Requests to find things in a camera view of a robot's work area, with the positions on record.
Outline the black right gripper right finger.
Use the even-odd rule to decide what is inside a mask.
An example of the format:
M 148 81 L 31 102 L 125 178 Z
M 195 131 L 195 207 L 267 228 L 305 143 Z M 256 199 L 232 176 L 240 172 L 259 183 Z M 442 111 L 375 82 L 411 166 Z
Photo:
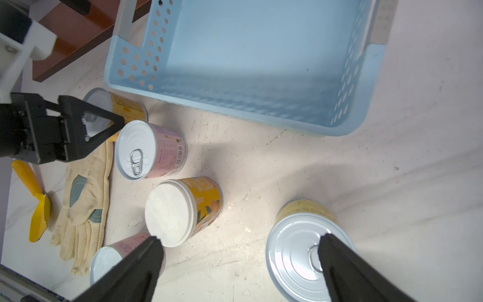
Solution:
M 333 234 L 321 236 L 318 257 L 332 301 L 413 301 Z

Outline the orange can white lid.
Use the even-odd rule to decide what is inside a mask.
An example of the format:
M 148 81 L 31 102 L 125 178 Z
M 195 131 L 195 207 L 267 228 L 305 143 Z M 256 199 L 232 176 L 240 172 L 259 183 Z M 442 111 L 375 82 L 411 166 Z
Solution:
M 210 226 L 223 207 L 221 188 L 210 177 L 170 179 L 148 195 L 145 222 L 163 246 L 178 247 Z

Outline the tan label can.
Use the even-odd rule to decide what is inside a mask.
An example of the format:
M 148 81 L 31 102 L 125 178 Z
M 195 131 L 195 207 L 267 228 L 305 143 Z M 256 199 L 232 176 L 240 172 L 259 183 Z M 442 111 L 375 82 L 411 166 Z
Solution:
M 278 212 L 265 258 L 274 285 L 288 301 L 331 300 L 318 257 L 320 239 L 326 234 L 356 250 L 335 214 L 320 202 L 294 200 Z

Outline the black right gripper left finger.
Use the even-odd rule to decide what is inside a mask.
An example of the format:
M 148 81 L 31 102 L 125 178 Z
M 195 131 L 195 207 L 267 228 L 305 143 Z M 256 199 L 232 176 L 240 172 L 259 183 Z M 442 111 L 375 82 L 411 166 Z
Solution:
M 164 246 L 149 237 L 75 301 L 151 301 L 164 268 Z

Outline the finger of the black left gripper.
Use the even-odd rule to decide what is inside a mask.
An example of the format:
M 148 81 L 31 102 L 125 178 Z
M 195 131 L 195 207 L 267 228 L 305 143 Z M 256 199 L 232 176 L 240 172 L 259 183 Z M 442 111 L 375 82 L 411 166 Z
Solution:
M 84 99 L 59 96 L 61 161 L 77 161 L 87 157 L 102 143 L 118 133 L 125 119 L 114 112 L 110 95 L 87 95 Z

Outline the yellow label can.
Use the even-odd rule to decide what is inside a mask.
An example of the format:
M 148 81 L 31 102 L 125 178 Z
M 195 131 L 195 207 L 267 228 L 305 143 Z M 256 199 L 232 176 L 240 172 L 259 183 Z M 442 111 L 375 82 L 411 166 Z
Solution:
M 143 104 L 109 92 L 103 88 L 94 88 L 90 90 L 90 92 L 85 95 L 83 101 L 122 116 L 125 119 L 126 124 L 134 120 L 148 121 L 148 113 Z M 109 128 L 112 124 L 111 120 L 90 113 L 86 113 L 84 116 L 86 120 L 85 126 L 87 134 L 90 137 L 94 137 L 98 133 Z

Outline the pink label can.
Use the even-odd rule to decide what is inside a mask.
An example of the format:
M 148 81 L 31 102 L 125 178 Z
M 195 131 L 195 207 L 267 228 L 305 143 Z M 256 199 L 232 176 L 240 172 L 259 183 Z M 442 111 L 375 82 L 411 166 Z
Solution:
M 179 173 L 187 153 L 187 142 L 177 130 L 135 120 L 120 131 L 114 159 L 124 178 L 138 181 Z
M 90 285 L 92 286 L 101 280 L 150 236 L 151 234 L 148 231 L 140 232 L 100 248 L 91 261 L 89 269 Z

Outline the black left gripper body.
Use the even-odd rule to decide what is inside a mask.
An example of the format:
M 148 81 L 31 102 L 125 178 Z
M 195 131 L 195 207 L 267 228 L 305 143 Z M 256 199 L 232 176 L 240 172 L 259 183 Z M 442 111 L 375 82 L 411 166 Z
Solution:
M 37 165 L 67 162 L 69 97 L 59 96 L 57 103 L 33 93 L 11 93 L 10 97 L 11 103 L 1 104 L 1 157 Z

